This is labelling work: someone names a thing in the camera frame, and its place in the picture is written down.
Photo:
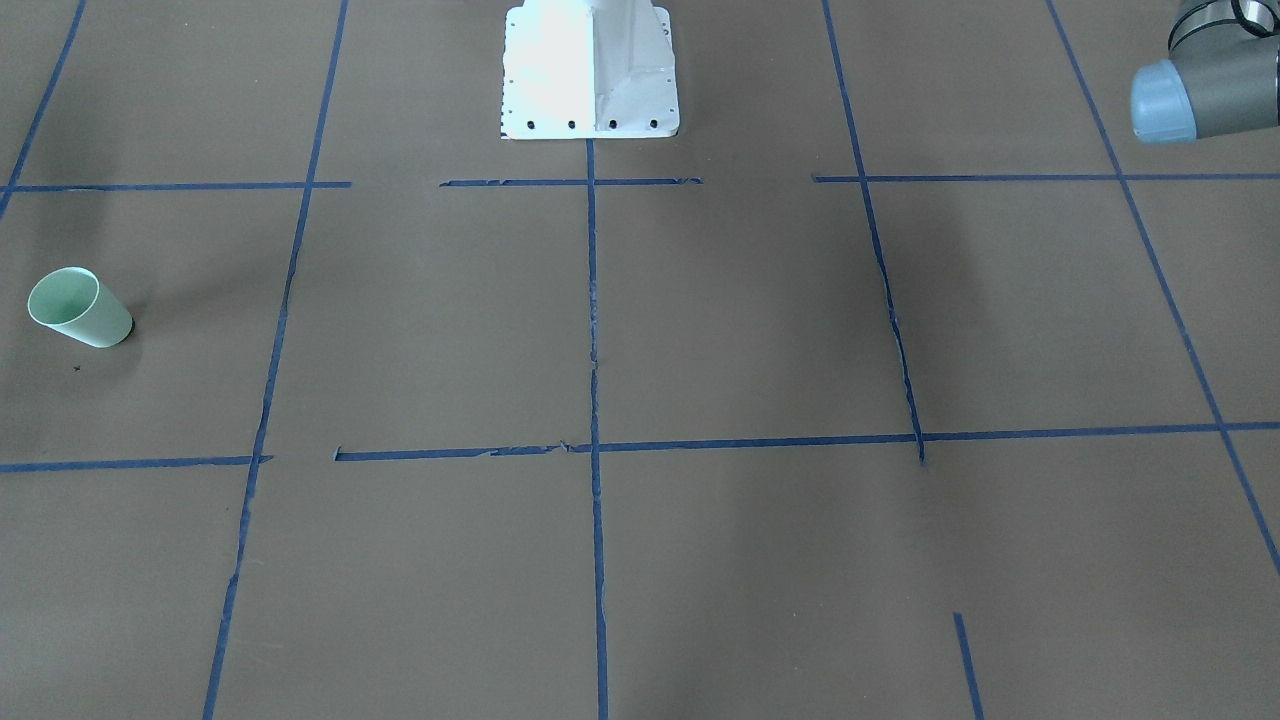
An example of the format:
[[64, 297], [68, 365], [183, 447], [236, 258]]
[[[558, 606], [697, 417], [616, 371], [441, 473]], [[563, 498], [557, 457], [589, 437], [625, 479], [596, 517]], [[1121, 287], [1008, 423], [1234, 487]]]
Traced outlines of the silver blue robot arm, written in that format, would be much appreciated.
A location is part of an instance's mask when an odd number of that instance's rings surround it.
[[1189, 143], [1277, 127], [1275, 1], [1180, 1], [1167, 56], [1130, 90], [1142, 143]]

